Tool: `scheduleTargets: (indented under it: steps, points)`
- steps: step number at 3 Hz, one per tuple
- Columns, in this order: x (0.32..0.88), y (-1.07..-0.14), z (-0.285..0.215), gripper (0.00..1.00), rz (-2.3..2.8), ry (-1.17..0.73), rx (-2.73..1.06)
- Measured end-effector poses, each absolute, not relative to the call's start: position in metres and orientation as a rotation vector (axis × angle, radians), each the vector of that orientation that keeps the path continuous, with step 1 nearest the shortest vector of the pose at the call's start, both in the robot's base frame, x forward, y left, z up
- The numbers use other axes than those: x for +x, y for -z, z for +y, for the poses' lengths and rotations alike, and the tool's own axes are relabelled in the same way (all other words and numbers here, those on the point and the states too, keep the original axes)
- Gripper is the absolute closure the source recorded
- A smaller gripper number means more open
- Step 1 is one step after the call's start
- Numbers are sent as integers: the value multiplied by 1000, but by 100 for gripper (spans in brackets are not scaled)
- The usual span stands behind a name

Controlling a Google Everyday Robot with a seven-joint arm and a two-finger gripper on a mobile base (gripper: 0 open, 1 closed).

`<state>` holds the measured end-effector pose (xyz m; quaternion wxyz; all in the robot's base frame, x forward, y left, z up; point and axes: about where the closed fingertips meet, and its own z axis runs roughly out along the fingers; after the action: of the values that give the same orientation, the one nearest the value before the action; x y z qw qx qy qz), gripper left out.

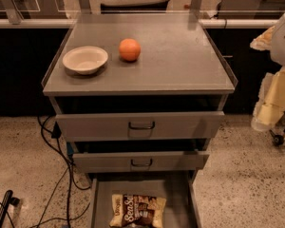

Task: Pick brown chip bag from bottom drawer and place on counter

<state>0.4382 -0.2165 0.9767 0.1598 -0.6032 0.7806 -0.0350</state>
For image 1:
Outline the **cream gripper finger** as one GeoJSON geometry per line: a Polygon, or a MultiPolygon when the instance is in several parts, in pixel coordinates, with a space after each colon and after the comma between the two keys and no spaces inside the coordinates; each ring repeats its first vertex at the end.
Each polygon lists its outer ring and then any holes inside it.
{"type": "Polygon", "coordinates": [[[280,74],[267,73],[258,92],[251,127],[260,132],[272,129],[285,111],[285,94],[280,74]]]}
{"type": "Polygon", "coordinates": [[[275,27],[270,27],[266,29],[262,34],[255,38],[251,44],[250,48],[255,50],[270,50],[272,47],[272,35],[275,27]]]}

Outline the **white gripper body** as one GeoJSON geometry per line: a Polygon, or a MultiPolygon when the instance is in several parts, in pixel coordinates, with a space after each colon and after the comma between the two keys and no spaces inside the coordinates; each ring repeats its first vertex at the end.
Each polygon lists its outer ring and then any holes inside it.
{"type": "Polygon", "coordinates": [[[285,111],[285,66],[275,74],[265,74],[260,95],[262,110],[285,111]]]}

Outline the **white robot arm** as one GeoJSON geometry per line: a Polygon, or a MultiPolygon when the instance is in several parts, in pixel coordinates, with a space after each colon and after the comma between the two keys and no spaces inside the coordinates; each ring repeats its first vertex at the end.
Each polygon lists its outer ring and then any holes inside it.
{"type": "Polygon", "coordinates": [[[285,13],[274,26],[255,38],[250,47],[269,50],[271,60],[281,65],[277,73],[265,74],[258,92],[251,127],[263,132],[273,128],[285,112],[285,13]]]}

